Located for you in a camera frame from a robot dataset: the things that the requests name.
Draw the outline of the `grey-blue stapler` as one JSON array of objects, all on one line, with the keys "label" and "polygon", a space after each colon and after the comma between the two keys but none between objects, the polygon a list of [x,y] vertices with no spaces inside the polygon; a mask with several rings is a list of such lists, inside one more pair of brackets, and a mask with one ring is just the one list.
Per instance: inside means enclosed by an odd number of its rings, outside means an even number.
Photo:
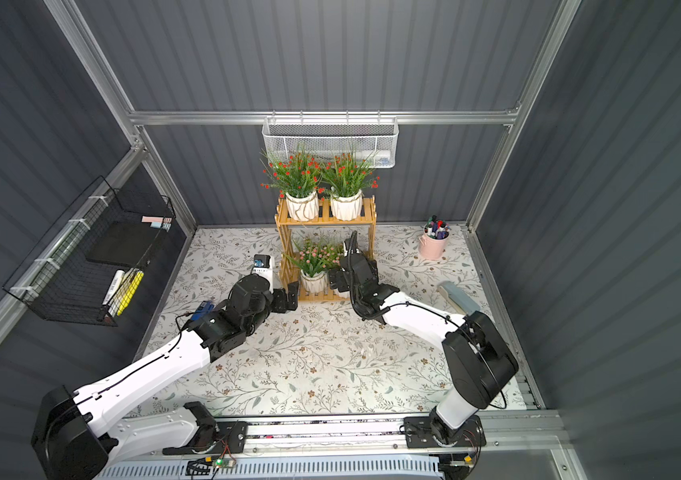
[{"label": "grey-blue stapler", "polygon": [[438,285],[438,292],[446,299],[446,302],[464,315],[472,315],[481,311],[481,306],[464,292],[458,285],[450,281],[444,281]]}]

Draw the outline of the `markers in pink bucket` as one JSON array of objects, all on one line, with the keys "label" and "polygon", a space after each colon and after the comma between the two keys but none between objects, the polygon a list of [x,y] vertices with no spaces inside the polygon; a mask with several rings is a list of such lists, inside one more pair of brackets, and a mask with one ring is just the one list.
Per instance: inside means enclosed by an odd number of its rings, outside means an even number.
[{"label": "markers in pink bucket", "polygon": [[434,240],[446,240],[451,234],[451,226],[438,216],[432,215],[424,227],[424,234]]}]

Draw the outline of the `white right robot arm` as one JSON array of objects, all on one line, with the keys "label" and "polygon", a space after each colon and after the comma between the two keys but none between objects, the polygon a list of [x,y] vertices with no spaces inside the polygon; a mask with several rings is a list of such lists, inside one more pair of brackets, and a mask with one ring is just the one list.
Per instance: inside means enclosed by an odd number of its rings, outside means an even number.
[{"label": "white right robot arm", "polygon": [[356,233],[343,243],[330,286],[350,294],[362,320],[400,328],[443,352],[452,388],[430,412],[429,426],[412,430],[440,446],[463,440],[483,446],[477,413],[506,397],[504,388],[520,369],[493,320],[478,308],[466,314],[440,310],[380,282],[377,262],[360,250]]}]

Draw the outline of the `pink blue sticky notes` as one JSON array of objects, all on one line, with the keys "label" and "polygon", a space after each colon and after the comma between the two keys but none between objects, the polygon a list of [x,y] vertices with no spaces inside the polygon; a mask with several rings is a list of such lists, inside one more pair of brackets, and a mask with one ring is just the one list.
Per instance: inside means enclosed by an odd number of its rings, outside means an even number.
[{"label": "pink blue sticky notes", "polygon": [[148,226],[154,229],[170,230],[172,228],[172,222],[174,219],[172,217],[160,217],[160,216],[142,216],[142,223],[148,224]]}]

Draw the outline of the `red flower plant white pot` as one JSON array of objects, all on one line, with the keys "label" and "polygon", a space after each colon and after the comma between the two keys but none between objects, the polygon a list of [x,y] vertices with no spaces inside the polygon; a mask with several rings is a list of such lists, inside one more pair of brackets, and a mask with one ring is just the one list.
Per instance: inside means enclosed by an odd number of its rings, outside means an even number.
[{"label": "red flower plant white pot", "polygon": [[322,181],[330,195],[330,210],[340,221],[353,221],[362,214],[364,190],[379,187],[380,176],[368,158],[343,152],[324,164]]}]

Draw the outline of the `pink metal pen bucket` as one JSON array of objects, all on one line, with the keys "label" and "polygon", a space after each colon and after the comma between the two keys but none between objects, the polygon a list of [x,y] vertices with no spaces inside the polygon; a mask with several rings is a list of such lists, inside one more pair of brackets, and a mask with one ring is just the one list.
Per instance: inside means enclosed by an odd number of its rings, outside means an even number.
[{"label": "pink metal pen bucket", "polygon": [[439,261],[445,253],[448,239],[438,239],[424,233],[419,238],[419,256],[424,260]]}]

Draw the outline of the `black notebook in basket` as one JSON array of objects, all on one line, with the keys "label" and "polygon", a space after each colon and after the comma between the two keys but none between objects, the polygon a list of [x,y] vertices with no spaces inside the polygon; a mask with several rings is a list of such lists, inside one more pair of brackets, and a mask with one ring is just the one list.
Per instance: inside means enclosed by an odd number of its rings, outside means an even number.
[{"label": "black notebook in basket", "polygon": [[152,262],[168,232],[146,223],[112,222],[86,252],[86,260],[126,268],[144,268]]}]

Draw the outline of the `yellow item in black basket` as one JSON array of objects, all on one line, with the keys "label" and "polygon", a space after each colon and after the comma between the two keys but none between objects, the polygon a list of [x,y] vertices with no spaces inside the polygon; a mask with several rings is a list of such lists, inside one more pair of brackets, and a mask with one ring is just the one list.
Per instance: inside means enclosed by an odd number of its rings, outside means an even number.
[{"label": "yellow item in black basket", "polygon": [[112,301],[110,302],[110,315],[112,317],[122,315],[124,310],[128,308],[134,294],[136,294],[140,287],[142,278],[144,278],[144,271],[136,268],[122,274],[122,278],[120,278],[120,282],[116,286],[116,293],[112,296]]}]

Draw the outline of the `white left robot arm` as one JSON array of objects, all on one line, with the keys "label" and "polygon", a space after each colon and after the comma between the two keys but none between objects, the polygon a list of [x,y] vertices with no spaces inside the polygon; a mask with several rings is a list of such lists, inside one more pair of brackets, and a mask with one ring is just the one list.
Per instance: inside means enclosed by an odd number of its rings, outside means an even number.
[{"label": "white left robot arm", "polygon": [[274,289],[252,273],[228,298],[194,312],[178,335],[150,355],[94,383],[58,386],[40,402],[30,445],[48,479],[92,479],[153,451],[208,453],[228,439],[200,402],[136,418],[128,414],[180,378],[240,347],[273,313],[298,307],[298,285]]}]

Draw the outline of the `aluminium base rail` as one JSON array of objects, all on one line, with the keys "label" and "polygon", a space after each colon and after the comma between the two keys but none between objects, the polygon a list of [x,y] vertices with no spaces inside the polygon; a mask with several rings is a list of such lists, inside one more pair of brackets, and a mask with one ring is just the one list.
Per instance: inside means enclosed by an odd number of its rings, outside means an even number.
[{"label": "aluminium base rail", "polygon": [[[234,458],[250,459],[370,456],[450,455],[463,462],[474,456],[478,434],[463,434],[471,442],[452,447],[431,445],[423,426],[412,430],[405,425],[408,413],[338,414],[299,416],[224,417],[224,422],[246,424],[244,449]],[[492,452],[564,450],[572,446],[560,414],[550,410],[491,410],[478,414],[486,445]]]}]

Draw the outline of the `wooden two-tier plant rack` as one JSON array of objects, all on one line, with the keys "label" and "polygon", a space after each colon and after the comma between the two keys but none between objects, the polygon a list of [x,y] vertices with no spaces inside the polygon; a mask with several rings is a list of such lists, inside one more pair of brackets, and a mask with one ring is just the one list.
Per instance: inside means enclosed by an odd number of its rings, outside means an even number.
[{"label": "wooden two-tier plant rack", "polygon": [[340,265],[344,252],[341,242],[322,234],[324,229],[330,227],[367,226],[368,249],[364,250],[364,254],[369,259],[374,259],[377,228],[375,198],[363,198],[361,215],[351,221],[342,221],[334,217],[330,199],[317,199],[316,204],[318,216],[302,222],[290,217],[286,199],[278,202],[274,221],[282,242],[282,253],[286,254],[286,258],[280,264],[280,281],[286,288],[298,285],[296,290],[298,302],[348,300],[348,292],[346,295],[338,293],[330,286],[328,280],[328,272]]}]

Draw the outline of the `white marker in black basket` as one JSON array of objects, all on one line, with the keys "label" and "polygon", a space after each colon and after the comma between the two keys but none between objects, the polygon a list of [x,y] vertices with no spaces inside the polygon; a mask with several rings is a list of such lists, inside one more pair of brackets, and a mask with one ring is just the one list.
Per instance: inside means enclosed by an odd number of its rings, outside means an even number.
[{"label": "white marker in black basket", "polygon": [[106,296],[104,296],[104,302],[102,302],[102,304],[108,305],[112,302],[114,294],[116,294],[120,284],[122,284],[122,278],[124,278],[124,270],[116,270],[112,282],[110,282],[110,286],[108,286],[108,290],[106,290]]}]

